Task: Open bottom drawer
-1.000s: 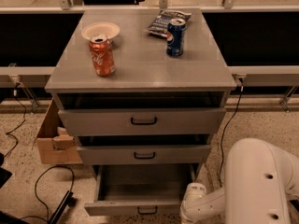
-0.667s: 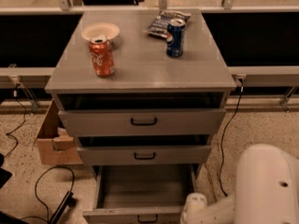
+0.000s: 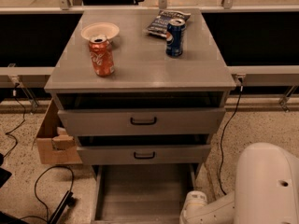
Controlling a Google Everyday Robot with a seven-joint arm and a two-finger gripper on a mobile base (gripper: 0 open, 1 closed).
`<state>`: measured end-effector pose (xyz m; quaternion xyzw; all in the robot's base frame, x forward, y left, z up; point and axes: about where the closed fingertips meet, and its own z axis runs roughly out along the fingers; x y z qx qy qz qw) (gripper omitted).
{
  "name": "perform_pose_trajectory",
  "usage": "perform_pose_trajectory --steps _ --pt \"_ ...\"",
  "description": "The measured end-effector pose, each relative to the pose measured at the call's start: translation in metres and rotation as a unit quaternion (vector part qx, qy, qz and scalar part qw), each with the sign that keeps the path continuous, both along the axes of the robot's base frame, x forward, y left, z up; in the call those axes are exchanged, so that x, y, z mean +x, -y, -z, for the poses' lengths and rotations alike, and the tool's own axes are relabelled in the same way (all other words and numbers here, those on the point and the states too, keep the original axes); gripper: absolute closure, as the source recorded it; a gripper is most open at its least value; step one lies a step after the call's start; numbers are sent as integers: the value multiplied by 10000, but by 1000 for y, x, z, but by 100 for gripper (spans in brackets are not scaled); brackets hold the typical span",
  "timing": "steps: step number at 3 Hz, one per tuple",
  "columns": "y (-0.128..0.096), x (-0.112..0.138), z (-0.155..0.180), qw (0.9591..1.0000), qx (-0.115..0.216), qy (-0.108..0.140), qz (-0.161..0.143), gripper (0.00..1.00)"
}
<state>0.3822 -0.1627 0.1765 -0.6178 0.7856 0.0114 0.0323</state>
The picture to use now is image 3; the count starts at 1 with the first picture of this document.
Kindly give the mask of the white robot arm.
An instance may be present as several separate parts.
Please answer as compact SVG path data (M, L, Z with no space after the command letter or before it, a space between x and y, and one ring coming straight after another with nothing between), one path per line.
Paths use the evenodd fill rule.
M299 224L299 158L269 143L249 145L237 162L235 190L213 203L189 192L179 224Z

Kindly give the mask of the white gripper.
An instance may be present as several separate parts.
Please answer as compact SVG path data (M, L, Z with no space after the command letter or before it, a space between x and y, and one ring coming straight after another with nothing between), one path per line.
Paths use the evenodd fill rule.
M207 197L204 192L198 190L188 192L180 212L179 224L199 224L199 211L206 205Z

